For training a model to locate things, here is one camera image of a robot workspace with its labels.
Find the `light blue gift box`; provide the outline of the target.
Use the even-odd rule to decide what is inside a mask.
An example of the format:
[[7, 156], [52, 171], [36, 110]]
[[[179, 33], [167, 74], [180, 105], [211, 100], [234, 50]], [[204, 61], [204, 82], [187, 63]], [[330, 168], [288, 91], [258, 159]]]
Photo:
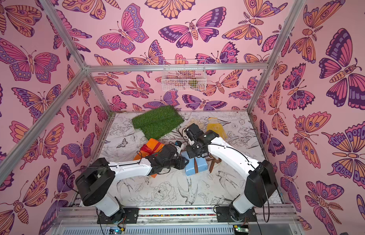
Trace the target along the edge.
[[191, 159], [186, 151], [182, 152], [181, 156], [188, 160], [188, 164], [184, 167], [186, 176], [191, 176], [209, 169], [205, 158], [195, 157]]

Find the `red satin ribbon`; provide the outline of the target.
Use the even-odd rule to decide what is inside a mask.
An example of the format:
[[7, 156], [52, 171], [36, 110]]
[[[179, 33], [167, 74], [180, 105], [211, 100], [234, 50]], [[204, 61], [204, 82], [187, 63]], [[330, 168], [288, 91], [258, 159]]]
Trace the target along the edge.
[[159, 152], [164, 147], [164, 144], [156, 141], [156, 142], [148, 142], [140, 148], [140, 152], [142, 157], [146, 157], [152, 155], [154, 153]]

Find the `orange gift box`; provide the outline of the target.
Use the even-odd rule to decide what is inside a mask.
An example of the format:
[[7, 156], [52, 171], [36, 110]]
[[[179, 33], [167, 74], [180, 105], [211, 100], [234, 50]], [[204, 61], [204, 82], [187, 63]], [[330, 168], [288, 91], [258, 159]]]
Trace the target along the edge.
[[134, 161], [141, 161], [140, 164], [143, 165], [143, 167], [137, 168], [132, 174], [132, 177], [151, 175], [155, 178], [157, 176], [157, 172], [156, 170], [152, 170], [153, 162], [150, 162], [147, 157], [150, 157], [153, 154], [158, 155], [163, 147], [164, 144], [155, 139], [150, 139], [147, 144], [144, 144], [133, 158]]

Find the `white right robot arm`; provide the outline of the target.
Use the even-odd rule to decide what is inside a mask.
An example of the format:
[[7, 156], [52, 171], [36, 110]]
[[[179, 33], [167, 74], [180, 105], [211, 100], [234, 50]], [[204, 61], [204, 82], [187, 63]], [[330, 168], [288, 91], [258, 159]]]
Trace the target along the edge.
[[269, 198], [277, 190], [278, 183], [272, 164], [248, 157], [229, 145], [216, 132], [203, 132], [192, 124], [184, 131], [188, 138], [186, 151], [192, 159], [213, 155], [231, 166], [245, 180], [243, 193], [229, 205], [229, 214], [234, 221], [244, 220], [246, 213], [254, 207], [262, 208], [270, 204]]

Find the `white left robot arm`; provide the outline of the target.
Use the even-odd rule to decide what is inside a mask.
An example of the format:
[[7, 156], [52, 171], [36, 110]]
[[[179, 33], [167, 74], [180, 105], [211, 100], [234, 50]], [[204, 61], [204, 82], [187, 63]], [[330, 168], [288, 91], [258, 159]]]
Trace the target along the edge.
[[159, 152], [130, 162], [108, 162], [99, 158], [75, 180], [85, 207], [95, 207], [107, 217], [123, 213], [122, 205], [112, 192], [117, 183], [136, 176], [160, 174], [165, 169], [184, 169], [189, 160], [180, 156], [184, 144], [176, 141]]

